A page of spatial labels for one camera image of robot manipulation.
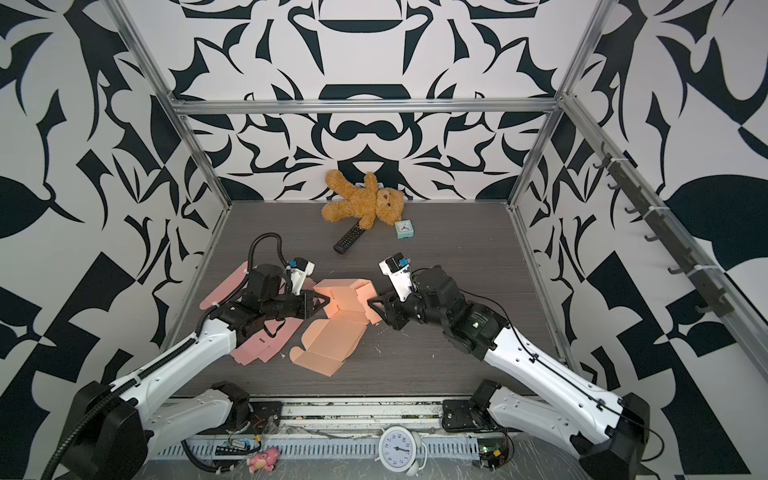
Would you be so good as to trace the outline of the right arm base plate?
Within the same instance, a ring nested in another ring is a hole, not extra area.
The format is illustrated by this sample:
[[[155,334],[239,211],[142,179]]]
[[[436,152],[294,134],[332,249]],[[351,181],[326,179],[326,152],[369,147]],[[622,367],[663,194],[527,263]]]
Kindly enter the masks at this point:
[[[483,433],[496,431],[498,425],[488,413],[488,404],[464,399],[442,402],[441,427],[449,433]]]

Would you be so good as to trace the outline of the salmon cardboard box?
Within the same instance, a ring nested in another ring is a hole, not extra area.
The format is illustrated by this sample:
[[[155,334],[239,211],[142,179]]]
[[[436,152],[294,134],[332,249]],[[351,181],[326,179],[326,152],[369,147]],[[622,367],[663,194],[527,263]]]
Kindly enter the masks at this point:
[[[368,305],[376,290],[367,279],[326,279],[314,291],[330,299],[326,317],[307,327],[302,345],[293,347],[289,357],[295,365],[330,377],[353,354],[367,327],[381,322]]]

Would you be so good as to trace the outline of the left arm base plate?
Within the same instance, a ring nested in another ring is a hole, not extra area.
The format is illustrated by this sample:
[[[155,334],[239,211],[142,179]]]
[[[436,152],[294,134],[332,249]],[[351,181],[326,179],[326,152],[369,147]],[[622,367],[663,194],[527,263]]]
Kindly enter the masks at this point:
[[[260,435],[272,433],[281,423],[283,403],[251,401],[248,407],[235,406],[223,425],[199,432],[199,435]]]

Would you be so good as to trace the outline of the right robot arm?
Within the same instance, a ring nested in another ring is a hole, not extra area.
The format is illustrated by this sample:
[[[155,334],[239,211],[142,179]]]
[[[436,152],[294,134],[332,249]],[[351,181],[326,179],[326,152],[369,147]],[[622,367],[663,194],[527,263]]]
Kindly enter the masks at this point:
[[[368,304],[387,325],[435,325],[457,350],[538,396],[526,400],[485,381],[471,399],[478,416],[560,448],[593,479],[637,476],[651,434],[644,399],[619,396],[582,378],[527,339],[507,315],[469,300],[440,266],[413,270],[407,259],[391,257],[380,269],[393,288]]]

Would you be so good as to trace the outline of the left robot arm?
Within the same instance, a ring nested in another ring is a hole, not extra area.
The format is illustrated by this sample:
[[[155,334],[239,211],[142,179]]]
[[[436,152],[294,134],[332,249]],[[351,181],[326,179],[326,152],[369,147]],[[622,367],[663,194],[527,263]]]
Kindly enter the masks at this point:
[[[165,448],[244,419],[248,396],[227,382],[175,407],[165,403],[209,365],[263,331],[267,321],[314,315],[315,293],[304,287],[313,271],[313,263],[301,257],[284,266],[249,268],[188,337],[123,377],[82,387],[43,478],[53,478],[65,466],[81,479],[131,479]]]

